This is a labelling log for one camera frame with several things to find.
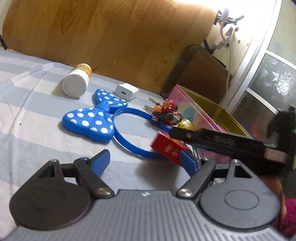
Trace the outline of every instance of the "orange label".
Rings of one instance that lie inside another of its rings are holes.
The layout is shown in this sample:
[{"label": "orange label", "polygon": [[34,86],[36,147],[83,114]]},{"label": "orange label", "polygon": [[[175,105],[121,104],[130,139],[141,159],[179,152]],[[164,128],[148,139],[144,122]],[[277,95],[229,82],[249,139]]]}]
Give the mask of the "orange label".
[{"label": "orange label", "polygon": [[74,69],[72,69],[72,71],[75,70],[75,69],[81,69],[88,75],[89,78],[91,77],[91,67],[89,65],[87,65],[87,64],[78,64],[78,65],[76,65],[74,67]]}]

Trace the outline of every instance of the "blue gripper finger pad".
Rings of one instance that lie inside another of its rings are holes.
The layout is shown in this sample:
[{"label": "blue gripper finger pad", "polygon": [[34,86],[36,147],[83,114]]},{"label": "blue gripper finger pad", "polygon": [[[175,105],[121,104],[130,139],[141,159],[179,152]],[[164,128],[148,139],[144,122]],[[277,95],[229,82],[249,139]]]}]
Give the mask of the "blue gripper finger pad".
[{"label": "blue gripper finger pad", "polygon": [[92,171],[100,177],[110,163],[110,152],[108,150],[103,150],[91,160],[93,161],[91,164]]},{"label": "blue gripper finger pad", "polygon": [[180,164],[190,177],[198,171],[196,160],[184,150],[180,153]]}]

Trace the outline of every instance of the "gray ribbed surface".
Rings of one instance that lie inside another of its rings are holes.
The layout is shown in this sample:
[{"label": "gray ribbed surface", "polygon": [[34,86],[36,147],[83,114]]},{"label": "gray ribbed surface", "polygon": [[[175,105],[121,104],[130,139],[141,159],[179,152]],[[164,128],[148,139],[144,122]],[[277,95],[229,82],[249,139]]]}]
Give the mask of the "gray ribbed surface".
[{"label": "gray ribbed surface", "polygon": [[56,231],[17,228],[5,241],[276,241],[286,240],[274,229],[234,233],[209,223],[192,201],[175,198],[170,191],[123,190],[99,200],[74,225]]}]

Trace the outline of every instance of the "striped bedsheet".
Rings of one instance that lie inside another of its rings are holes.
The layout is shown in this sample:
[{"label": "striped bedsheet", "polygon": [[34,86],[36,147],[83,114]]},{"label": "striped bedsheet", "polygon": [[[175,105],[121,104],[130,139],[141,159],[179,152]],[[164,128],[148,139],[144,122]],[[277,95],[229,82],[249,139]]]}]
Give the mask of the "striped bedsheet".
[{"label": "striped bedsheet", "polygon": [[[175,191],[189,179],[172,162],[134,155],[114,138],[102,144],[66,130],[61,125],[65,113],[93,107],[92,95],[96,89],[114,91],[122,83],[93,74],[87,92],[80,99],[70,99],[63,93],[61,82],[71,69],[61,63],[0,51],[0,237],[15,227],[8,209],[12,194],[49,159],[70,163],[108,149],[111,162],[102,179],[115,192],[118,189]],[[153,106],[150,97],[163,100],[159,95],[140,90],[128,106],[140,110],[146,104]],[[115,125],[126,139],[146,150],[150,150],[158,131],[144,119],[129,114],[118,116]]]}]

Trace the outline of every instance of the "blue bow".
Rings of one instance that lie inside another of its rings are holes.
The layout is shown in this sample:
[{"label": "blue bow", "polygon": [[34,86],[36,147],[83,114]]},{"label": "blue bow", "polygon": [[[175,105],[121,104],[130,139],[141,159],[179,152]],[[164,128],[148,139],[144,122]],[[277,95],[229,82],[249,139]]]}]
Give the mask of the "blue bow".
[{"label": "blue bow", "polygon": [[96,90],[94,100],[97,107],[70,111],[63,116],[62,124],[73,132],[85,134],[96,141],[107,142],[114,135],[110,113],[127,107],[127,102],[103,89]]}]

